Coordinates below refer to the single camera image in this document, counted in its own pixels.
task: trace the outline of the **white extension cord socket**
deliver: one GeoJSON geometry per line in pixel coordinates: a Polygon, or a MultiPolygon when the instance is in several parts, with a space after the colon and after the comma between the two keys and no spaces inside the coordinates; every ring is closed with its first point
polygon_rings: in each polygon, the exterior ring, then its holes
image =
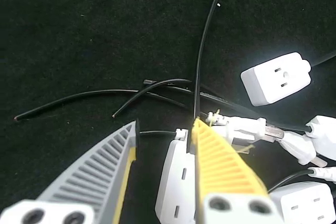
{"type": "Polygon", "coordinates": [[[240,77],[254,106],[277,102],[310,84],[309,62],[297,52],[245,70],[240,77]]]}
{"type": "Polygon", "coordinates": [[[327,184],[300,182],[274,190],[270,197],[285,224],[331,224],[336,220],[327,184]]]}
{"type": "Polygon", "coordinates": [[[195,223],[195,155],[186,152],[187,130],[184,136],[170,143],[163,165],[155,204],[161,224],[195,223]]]}

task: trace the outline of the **black background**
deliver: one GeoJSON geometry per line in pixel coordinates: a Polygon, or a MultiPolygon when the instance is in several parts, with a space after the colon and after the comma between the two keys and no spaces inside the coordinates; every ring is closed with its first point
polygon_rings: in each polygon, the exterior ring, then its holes
{"type": "MultiPolygon", "coordinates": [[[[76,92],[139,89],[145,78],[192,78],[211,1],[1,0],[0,209],[36,198],[86,150],[136,118],[143,130],[189,127],[187,112],[146,98],[113,120],[126,99],[120,95],[74,102],[19,123],[13,117],[76,92]]],[[[314,61],[335,50],[336,0],[219,3],[202,61],[204,84],[282,123],[336,117],[335,59],[311,70],[309,86],[268,106],[253,108],[240,80],[242,71],[289,52],[314,61]]],[[[191,98],[181,99],[192,105],[191,98]]],[[[169,142],[142,139],[121,223],[159,223],[154,205],[169,142]]],[[[305,169],[278,144],[257,143],[244,159],[268,187],[305,169]]]]}

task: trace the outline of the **black cord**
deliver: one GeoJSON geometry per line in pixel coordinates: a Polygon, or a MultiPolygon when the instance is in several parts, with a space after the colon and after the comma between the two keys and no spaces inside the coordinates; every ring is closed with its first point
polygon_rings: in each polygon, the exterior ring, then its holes
{"type": "Polygon", "coordinates": [[[301,177],[303,175],[308,175],[308,174],[313,174],[314,171],[313,170],[301,170],[297,173],[293,173],[291,175],[289,175],[288,177],[284,178],[283,180],[281,180],[279,183],[277,183],[276,185],[274,185],[273,187],[271,187],[268,190],[268,193],[271,193],[272,191],[274,191],[275,189],[279,188],[280,186],[283,186],[284,184],[286,184],[287,182],[297,178],[297,177],[301,177]]]}
{"type": "Polygon", "coordinates": [[[145,94],[146,92],[156,87],[171,84],[171,83],[185,83],[186,81],[187,81],[186,79],[168,79],[168,80],[158,81],[156,83],[148,85],[146,88],[137,92],[134,96],[128,99],[123,105],[121,105],[120,108],[118,108],[117,111],[114,112],[112,117],[115,118],[122,110],[124,110],[129,104],[135,101],[138,97],[140,97],[141,95],[145,94]]]}
{"type": "MultiPolygon", "coordinates": [[[[187,80],[187,79],[185,79],[185,80],[186,80],[186,81],[185,81],[186,84],[190,84],[190,83],[192,83],[191,80],[187,80]]],[[[155,83],[155,82],[156,82],[156,81],[154,81],[154,80],[144,79],[143,82],[142,82],[142,84],[144,84],[145,86],[147,86],[147,85],[153,84],[153,83],[155,83]]],[[[171,86],[175,86],[175,85],[174,85],[174,84],[168,84],[168,85],[166,85],[166,86],[167,86],[167,87],[171,87],[171,86]]],[[[217,97],[221,97],[221,95],[220,95],[217,91],[215,91],[214,89],[212,89],[212,88],[210,88],[209,86],[204,85],[204,84],[202,84],[202,83],[201,83],[201,89],[204,90],[204,91],[206,91],[206,92],[208,92],[208,93],[210,93],[210,94],[214,94],[214,95],[217,96],[217,97]]]]}
{"type": "MultiPolygon", "coordinates": [[[[144,84],[149,84],[149,83],[155,83],[155,81],[145,80],[143,83],[144,84]]],[[[186,80],[185,83],[191,83],[191,80],[186,80]]],[[[185,93],[185,94],[193,94],[193,92],[189,89],[184,89],[184,88],[176,87],[176,86],[173,86],[173,85],[166,85],[164,87],[167,88],[167,89],[170,89],[172,91],[176,91],[176,92],[181,92],[181,93],[185,93]]],[[[214,93],[214,91],[211,90],[207,86],[204,86],[204,89],[210,90],[211,93],[214,93]]],[[[251,109],[248,109],[248,108],[246,108],[244,106],[241,106],[239,104],[236,104],[234,102],[225,100],[221,97],[216,97],[214,95],[207,94],[207,93],[204,93],[204,92],[201,92],[200,96],[201,96],[201,98],[207,99],[211,102],[215,102],[219,105],[222,105],[224,107],[227,107],[229,109],[237,111],[237,112],[239,112],[243,115],[246,115],[248,117],[251,117],[251,118],[263,118],[264,117],[264,116],[260,115],[258,112],[255,112],[251,109]]],[[[278,123],[278,122],[275,122],[275,121],[272,121],[272,120],[267,120],[267,122],[269,124],[272,124],[272,125],[278,127],[278,128],[281,128],[283,130],[311,132],[311,127],[305,126],[305,125],[304,126],[288,125],[288,124],[278,123]]]]}
{"type": "Polygon", "coordinates": [[[336,50],[324,55],[323,57],[321,57],[317,61],[312,61],[310,66],[312,66],[312,67],[317,66],[317,65],[322,64],[322,63],[326,62],[327,60],[330,60],[334,57],[336,57],[336,50]]]}
{"type": "Polygon", "coordinates": [[[215,11],[215,8],[217,6],[218,0],[213,0],[208,16],[206,18],[206,22],[204,24],[204,29],[201,37],[200,47],[198,49],[197,54],[197,62],[196,62],[196,71],[195,71],[195,88],[194,88],[194,119],[196,119],[199,116],[199,112],[201,109],[200,105],[200,84],[201,84],[201,61],[202,61],[202,54],[204,49],[204,43],[206,39],[207,32],[209,30],[211,18],[213,16],[213,13],[215,11]]]}
{"type": "MultiPolygon", "coordinates": [[[[191,83],[191,81],[181,79],[180,83],[191,83]]],[[[186,94],[189,94],[189,95],[193,94],[193,92],[191,90],[188,90],[188,89],[183,89],[183,88],[175,87],[175,86],[165,86],[165,87],[169,88],[173,91],[186,93],[186,94]]],[[[94,97],[94,96],[100,96],[100,95],[109,95],[109,94],[115,94],[115,93],[138,94],[138,92],[139,92],[138,90],[129,90],[129,89],[105,89],[105,90],[96,90],[96,91],[88,91],[88,92],[73,94],[73,95],[58,99],[56,101],[49,102],[47,104],[44,104],[42,106],[39,106],[39,107],[34,108],[32,110],[29,110],[27,112],[24,112],[20,115],[17,115],[16,117],[14,117],[14,120],[19,121],[19,120],[22,120],[22,119],[25,119],[25,118],[29,118],[33,115],[43,113],[43,112],[45,112],[45,111],[47,111],[47,110],[49,110],[53,107],[56,107],[56,106],[59,106],[59,105],[62,105],[62,104],[65,104],[65,103],[68,103],[68,102],[71,102],[71,101],[79,100],[79,99],[85,99],[85,98],[88,98],[88,97],[94,97]]],[[[168,102],[170,104],[176,105],[180,108],[189,110],[189,108],[185,104],[182,104],[182,103],[177,102],[173,99],[164,97],[162,95],[159,95],[159,94],[156,94],[156,93],[151,93],[151,92],[147,92],[147,93],[144,93],[144,94],[146,96],[151,97],[151,98],[156,98],[158,100],[165,101],[165,102],[168,102]]],[[[242,114],[248,115],[252,118],[262,117],[257,112],[255,112],[253,110],[250,110],[246,107],[243,107],[239,104],[236,104],[234,102],[230,102],[230,101],[227,101],[225,99],[222,99],[222,98],[219,98],[219,97],[207,94],[207,93],[203,93],[203,92],[201,92],[200,95],[204,99],[215,102],[219,105],[225,106],[229,109],[235,110],[235,111],[240,112],[242,114]]],[[[201,116],[206,118],[207,114],[204,113],[204,112],[201,112],[201,116]]],[[[303,131],[303,132],[310,132],[311,131],[311,128],[308,127],[308,126],[298,127],[298,126],[292,126],[292,125],[283,125],[283,124],[279,124],[279,123],[272,122],[272,121],[269,121],[269,120],[268,120],[268,122],[270,122],[271,124],[273,124],[273,125],[275,125],[279,128],[285,129],[285,130],[294,130],[294,131],[303,131]]]]}
{"type": "MultiPolygon", "coordinates": [[[[58,99],[56,101],[53,102],[49,102],[47,104],[44,104],[42,106],[39,106],[35,109],[29,110],[27,112],[24,112],[20,115],[17,115],[16,117],[14,117],[15,121],[19,121],[21,119],[24,118],[29,118],[35,114],[38,113],[42,113],[44,111],[47,111],[53,107],[56,107],[58,105],[62,105],[74,100],[79,100],[79,99],[84,99],[87,97],[93,97],[93,96],[99,96],[99,95],[107,95],[107,94],[115,94],[115,93],[125,93],[125,94],[133,94],[133,93],[137,93],[138,90],[129,90],[129,89],[105,89],[105,90],[96,90],[96,91],[88,91],[88,92],[83,92],[83,93],[78,93],[78,94],[73,94],[73,95],[69,95],[68,97],[63,97],[61,99],[58,99]]],[[[180,108],[184,108],[188,110],[188,107],[180,102],[177,102],[175,100],[172,100],[170,98],[167,97],[163,97],[159,94],[155,94],[155,93],[145,93],[145,95],[152,97],[152,98],[156,98],[171,104],[174,104],[176,106],[179,106],[180,108]]]]}
{"type": "Polygon", "coordinates": [[[168,135],[168,136],[175,136],[175,131],[141,131],[141,136],[148,136],[148,135],[168,135]]]}

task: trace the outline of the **yellow gripper pad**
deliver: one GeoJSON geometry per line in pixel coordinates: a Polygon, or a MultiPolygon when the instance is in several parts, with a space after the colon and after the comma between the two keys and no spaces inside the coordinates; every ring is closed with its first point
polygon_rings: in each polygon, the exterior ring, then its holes
{"type": "Polygon", "coordinates": [[[268,195],[262,181],[240,155],[200,119],[194,122],[192,144],[196,148],[198,204],[202,204],[206,195],[213,193],[268,195]]]}

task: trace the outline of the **screw hole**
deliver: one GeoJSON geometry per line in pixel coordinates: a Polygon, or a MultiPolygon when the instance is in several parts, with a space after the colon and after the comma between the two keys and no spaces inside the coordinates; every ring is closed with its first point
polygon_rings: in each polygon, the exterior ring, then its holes
{"type": "Polygon", "coordinates": [[[209,202],[209,206],[212,209],[216,209],[219,211],[228,211],[230,210],[230,204],[228,201],[221,198],[213,198],[209,202]]]}
{"type": "Polygon", "coordinates": [[[42,209],[34,209],[28,212],[22,220],[23,224],[36,224],[39,223],[44,215],[44,211],[42,209]]]}
{"type": "Polygon", "coordinates": [[[64,219],[63,224],[82,224],[84,219],[85,215],[81,212],[72,212],[64,219]]]}
{"type": "Polygon", "coordinates": [[[250,203],[250,209],[253,212],[258,212],[260,214],[269,214],[271,213],[271,209],[265,203],[261,201],[252,201],[250,203]]]}

